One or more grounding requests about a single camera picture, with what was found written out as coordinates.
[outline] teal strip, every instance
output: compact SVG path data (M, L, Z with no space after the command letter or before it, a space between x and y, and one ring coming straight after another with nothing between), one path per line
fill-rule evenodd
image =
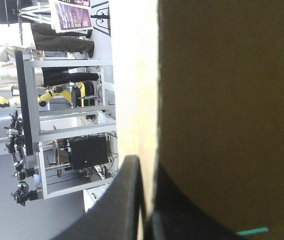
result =
M265 232L268 232L268 227L261 227L261 228L256 228L252 230L247 230L247 231L239 231L236 234L239 236L246 236L246 235L260 234L260 233L265 233Z

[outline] wire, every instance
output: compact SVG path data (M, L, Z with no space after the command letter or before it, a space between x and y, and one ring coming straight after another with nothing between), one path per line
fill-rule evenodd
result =
M113 165L114 165L115 159L118 158L118 156L112 157L112 158L113 158L112 165L111 165L110 168L107 168L108 171L112 170L112 167L113 167Z
M116 158L118 158L118 156L113 158L112 166L110 167L110 169L108 171L112 170L112 167L113 167L113 164L114 164ZM118 171L119 171L119 169L115 170L114 172L111 172L111 176L114 177L114 174L117 173Z
M65 178L66 176L70 176L70 175L78 175L78 176L81 176L80 174L78 173L68 173L68 174L65 174L63 176L59 176L58 178ZM53 177L53 176L57 176L57 174L54 174L54 175L51 175L51 176L47 176L47 178L50 178L50 177Z
M55 53L44 53L44 57L55 57L57 55L64 55L64 57L67 57L67 52L61 52L61 53L57 53L57 51Z
M112 135L112 134L109 134L108 132L101 132L101 134L108 134L108 135L110 135L110 136L112 136L112 137L114 137L114 138L117 138L117 135L115 134L115 135Z
M47 184L47 186L49 186L49 185L53 185L53 184L59 184L59 183L67 182L67 181L71 181L71 180L74 180L74 179L81 179L81 178L82 178L82 177L78 176L78 177L71 178L71 179L64 180L64 181L57 181L57 182L53 182L53 183Z
M80 119L80 120L84 123L84 125L85 125L85 121L84 121L82 118L80 118L80 117L78 117L78 116L76 116L76 118L77 118L77 119Z

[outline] white shirt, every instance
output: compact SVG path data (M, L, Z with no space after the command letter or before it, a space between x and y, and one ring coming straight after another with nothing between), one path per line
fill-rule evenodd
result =
M21 45L18 23L0 24L0 47L10 50L35 49L34 38L30 23L22 23L23 45Z
M36 86L43 89L43 72L36 67L35 80ZM12 89L18 89L17 71L15 63L9 61L6 48L0 51L0 92L10 92Z

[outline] robotic arm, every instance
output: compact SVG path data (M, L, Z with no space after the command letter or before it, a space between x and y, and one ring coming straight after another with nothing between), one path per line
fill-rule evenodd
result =
M29 191L28 184L24 181L18 183L17 190L14 193L11 193L11 196L14 197L17 204L21 204L23 207L25 207L25 202L27 200L37 200L36 190Z
M17 190L11 195L14 197L16 203L25 206L25 202L27 200L36 200L37 199L37 191L31 190L29 191L29 186L26 182L21 181L26 177L30 177L34 175L34 169L26 169L25 168L25 154L24 154L24 137L23 133L23 120L18 116L17 110L15 110L14 114L10 114L12 120L9 127L5 127L7 129L7 142L5 146L8 149L8 152L11 154L13 165L15 167L16 173L15 176L20 181L17 185ZM19 153L19 160L17 160L15 156L15 149Z
M69 102L72 102L71 93L68 90L66 90L65 87L57 86L54 89L51 89L45 94L39 96L37 98L38 105L40 107L45 107L46 103L58 94L62 95ZM7 108L7 107L20 108L21 107L20 97L14 96L10 99L6 99L3 96L0 96L0 108Z

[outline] poster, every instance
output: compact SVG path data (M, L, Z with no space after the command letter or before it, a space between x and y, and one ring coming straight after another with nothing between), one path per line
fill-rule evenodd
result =
M93 29L88 6L74 5L60 0L51 0L50 6L52 28L57 33Z
M91 0L59 0L64 3L91 7Z

